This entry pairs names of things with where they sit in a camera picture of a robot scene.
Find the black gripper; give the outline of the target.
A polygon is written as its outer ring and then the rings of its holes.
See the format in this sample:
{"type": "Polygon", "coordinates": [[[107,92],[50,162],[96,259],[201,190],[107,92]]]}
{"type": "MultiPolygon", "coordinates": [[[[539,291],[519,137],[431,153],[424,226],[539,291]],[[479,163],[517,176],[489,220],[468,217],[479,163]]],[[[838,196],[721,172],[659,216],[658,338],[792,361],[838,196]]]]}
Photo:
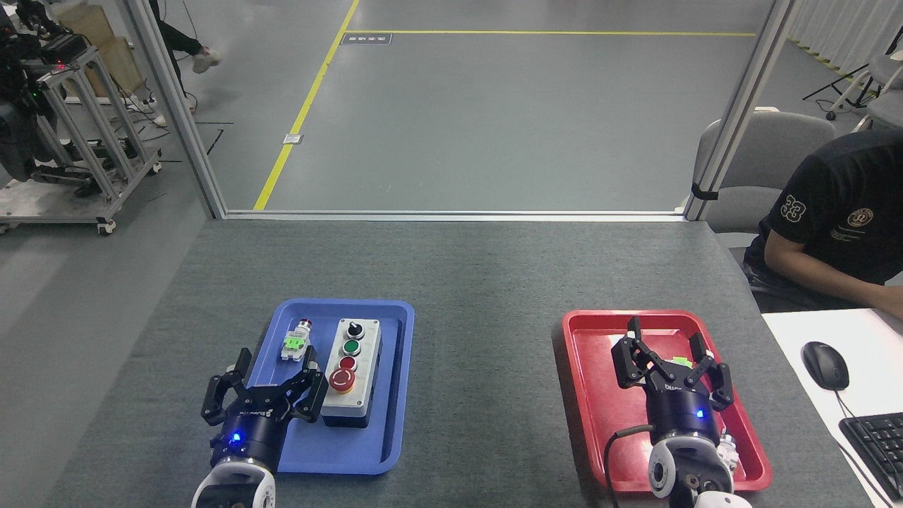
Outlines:
{"type": "Polygon", "coordinates": [[[212,465],[225,459],[251,459],[260,465],[277,465],[283,453],[288,421],[297,418],[315,423],[320,417],[328,382],[317,361],[309,359],[302,360],[299,373],[273,387],[271,409],[227,413],[223,406],[225,395],[234,389],[243,396],[251,359],[251,351],[242,348],[236,362],[207,383],[201,418],[208,425],[223,424],[219,434],[210,441],[212,465]]]}
{"type": "MultiPolygon", "coordinates": [[[[700,332],[691,335],[688,341],[691,360],[696,366],[681,376],[681,386],[687,389],[670,385],[662,390],[646,389],[646,418],[653,427],[650,441],[654,445],[671,434],[696,434],[717,446],[720,434],[713,413],[735,402],[728,364],[715,360],[700,332]],[[696,389],[704,375],[708,376],[710,393],[706,388],[696,389]]],[[[658,386],[669,380],[665,362],[642,339],[639,316],[629,319],[628,332],[612,345],[612,364],[622,389],[643,383],[658,386]]]]}

